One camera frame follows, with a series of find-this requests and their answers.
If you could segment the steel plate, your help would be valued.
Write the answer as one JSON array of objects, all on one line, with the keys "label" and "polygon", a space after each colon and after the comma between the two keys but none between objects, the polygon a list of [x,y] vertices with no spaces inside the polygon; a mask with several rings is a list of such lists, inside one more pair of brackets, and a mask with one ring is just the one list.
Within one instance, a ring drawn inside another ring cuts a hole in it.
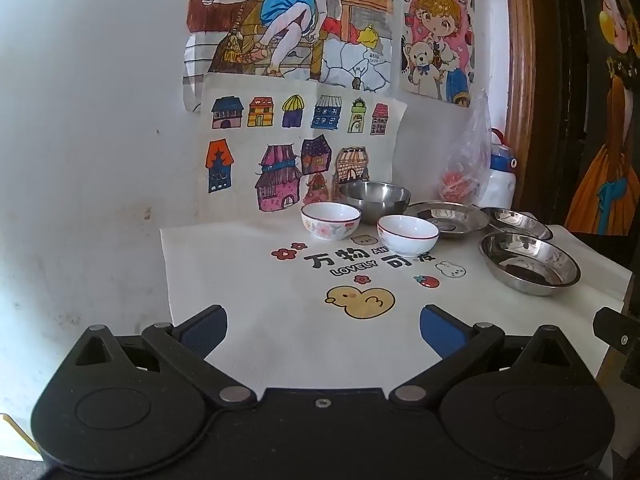
[{"label": "steel plate", "polygon": [[459,238],[488,227],[488,215],[472,205],[430,200],[411,204],[407,216],[420,218],[434,224],[441,237]]},{"label": "steel plate", "polygon": [[495,207],[486,207],[482,211],[486,214],[489,225],[497,231],[526,235],[545,242],[553,237],[548,226],[530,214]]},{"label": "steel plate", "polygon": [[578,263],[563,249],[523,234],[492,233],[478,244],[492,276],[522,294],[549,297],[575,286]]}]

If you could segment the red-rimmed white ceramic bowl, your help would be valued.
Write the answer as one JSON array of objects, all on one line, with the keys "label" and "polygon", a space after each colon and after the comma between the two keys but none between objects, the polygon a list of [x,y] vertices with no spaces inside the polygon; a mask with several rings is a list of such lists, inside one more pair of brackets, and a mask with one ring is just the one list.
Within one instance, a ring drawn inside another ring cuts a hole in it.
[{"label": "red-rimmed white ceramic bowl", "polygon": [[378,237],[397,255],[417,257],[429,252],[439,239],[433,223],[404,214],[389,214],[376,222]]}]

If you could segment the deep stainless steel bowl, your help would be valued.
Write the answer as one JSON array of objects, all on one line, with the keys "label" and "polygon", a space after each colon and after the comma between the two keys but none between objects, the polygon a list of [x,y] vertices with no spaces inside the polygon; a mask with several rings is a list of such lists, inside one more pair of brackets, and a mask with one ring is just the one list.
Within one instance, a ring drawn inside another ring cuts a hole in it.
[{"label": "deep stainless steel bowl", "polygon": [[338,187],[337,197],[361,212],[361,221],[374,226],[382,217],[403,214],[411,193],[402,186],[386,182],[352,181]]}]

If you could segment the floral white ceramic bowl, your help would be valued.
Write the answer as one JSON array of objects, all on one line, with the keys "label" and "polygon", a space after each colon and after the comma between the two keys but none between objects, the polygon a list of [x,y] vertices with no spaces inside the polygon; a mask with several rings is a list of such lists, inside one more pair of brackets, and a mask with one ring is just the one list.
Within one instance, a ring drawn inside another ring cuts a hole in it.
[{"label": "floral white ceramic bowl", "polygon": [[328,242],[349,238],[360,225],[361,212],[342,203],[323,202],[303,206],[303,226],[314,237]]}]

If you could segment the white printed tablecloth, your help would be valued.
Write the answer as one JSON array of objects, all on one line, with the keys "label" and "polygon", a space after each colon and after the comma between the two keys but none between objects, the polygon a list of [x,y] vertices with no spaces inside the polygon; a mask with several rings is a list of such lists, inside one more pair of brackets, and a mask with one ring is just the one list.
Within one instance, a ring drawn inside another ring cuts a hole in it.
[{"label": "white printed tablecloth", "polygon": [[299,220],[200,224],[160,237],[172,319],[223,307],[227,333],[209,363],[256,392],[396,387],[438,361],[420,332],[429,304],[510,335],[558,326],[598,370],[606,347],[594,336],[594,315],[620,310],[631,280],[627,269],[563,229],[553,240],[582,276],[551,297],[497,281],[475,238],[441,240],[428,254],[407,258],[371,229],[327,242]]}]

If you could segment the orange dress figure poster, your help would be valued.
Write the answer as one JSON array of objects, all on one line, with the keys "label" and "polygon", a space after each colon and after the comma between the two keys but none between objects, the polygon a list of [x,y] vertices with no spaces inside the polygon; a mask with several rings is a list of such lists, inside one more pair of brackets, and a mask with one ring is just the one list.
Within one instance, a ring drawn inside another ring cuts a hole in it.
[{"label": "orange dress figure poster", "polygon": [[586,145],[565,227],[627,236],[639,209],[639,0],[582,0],[582,12]]}]

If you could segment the red ball in bag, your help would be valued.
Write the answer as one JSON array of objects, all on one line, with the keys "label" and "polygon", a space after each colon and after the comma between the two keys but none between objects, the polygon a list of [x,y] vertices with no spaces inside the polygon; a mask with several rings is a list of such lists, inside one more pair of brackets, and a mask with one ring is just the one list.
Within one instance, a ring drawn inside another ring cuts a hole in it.
[{"label": "red ball in bag", "polygon": [[472,203],[477,189],[476,180],[459,171],[445,171],[440,177],[439,196],[446,202]]}]

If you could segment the white blue water bottle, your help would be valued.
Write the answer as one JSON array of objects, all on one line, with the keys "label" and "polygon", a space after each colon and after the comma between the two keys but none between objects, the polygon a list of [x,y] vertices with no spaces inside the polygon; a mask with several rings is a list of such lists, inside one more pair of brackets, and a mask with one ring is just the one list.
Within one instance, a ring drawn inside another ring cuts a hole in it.
[{"label": "white blue water bottle", "polygon": [[518,160],[503,133],[491,129],[491,155],[489,177],[485,191],[475,203],[480,208],[510,209],[513,204]]}]

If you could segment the clear plastic bag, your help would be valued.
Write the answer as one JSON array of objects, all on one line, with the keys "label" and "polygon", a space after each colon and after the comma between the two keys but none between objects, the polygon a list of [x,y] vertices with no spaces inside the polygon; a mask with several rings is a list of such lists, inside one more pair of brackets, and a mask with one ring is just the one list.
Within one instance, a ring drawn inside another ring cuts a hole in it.
[{"label": "clear plastic bag", "polygon": [[472,203],[475,205],[485,191],[490,167],[491,121],[488,96],[484,89],[470,106],[471,116],[459,139],[450,146],[444,171],[469,174],[477,182]]}]

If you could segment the houses drawing paper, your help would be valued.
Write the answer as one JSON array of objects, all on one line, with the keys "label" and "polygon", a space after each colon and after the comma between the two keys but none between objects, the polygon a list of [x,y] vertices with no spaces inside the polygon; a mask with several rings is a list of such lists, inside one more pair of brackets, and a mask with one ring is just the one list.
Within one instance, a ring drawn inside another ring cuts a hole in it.
[{"label": "houses drawing paper", "polygon": [[406,104],[290,78],[211,74],[200,106],[198,218],[280,218],[392,178]]}]

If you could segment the girl with teddy drawing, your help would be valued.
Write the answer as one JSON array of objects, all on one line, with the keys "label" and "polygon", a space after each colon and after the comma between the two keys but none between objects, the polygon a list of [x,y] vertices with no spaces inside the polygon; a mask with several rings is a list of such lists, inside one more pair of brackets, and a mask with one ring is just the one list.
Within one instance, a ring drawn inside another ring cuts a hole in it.
[{"label": "girl with teddy drawing", "polygon": [[402,90],[468,107],[475,77],[474,0],[404,0]]}]

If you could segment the girl with fan drawing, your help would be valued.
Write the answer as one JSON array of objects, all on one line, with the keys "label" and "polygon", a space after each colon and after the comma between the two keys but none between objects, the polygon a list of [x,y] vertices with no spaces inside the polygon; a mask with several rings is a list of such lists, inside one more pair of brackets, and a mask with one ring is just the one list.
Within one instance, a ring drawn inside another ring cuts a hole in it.
[{"label": "girl with fan drawing", "polygon": [[394,0],[189,0],[183,103],[213,73],[390,88]]}]

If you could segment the wooden door frame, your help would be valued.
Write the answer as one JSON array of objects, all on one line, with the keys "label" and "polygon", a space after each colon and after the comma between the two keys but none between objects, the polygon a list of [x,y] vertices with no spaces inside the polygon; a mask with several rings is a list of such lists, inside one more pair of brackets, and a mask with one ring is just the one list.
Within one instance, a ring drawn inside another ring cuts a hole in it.
[{"label": "wooden door frame", "polygon": [[521,205],[534,120],[536,40],[534,0],[506,0],[509,15],[509,90],[506,140],[518,160],[513,206]]}]

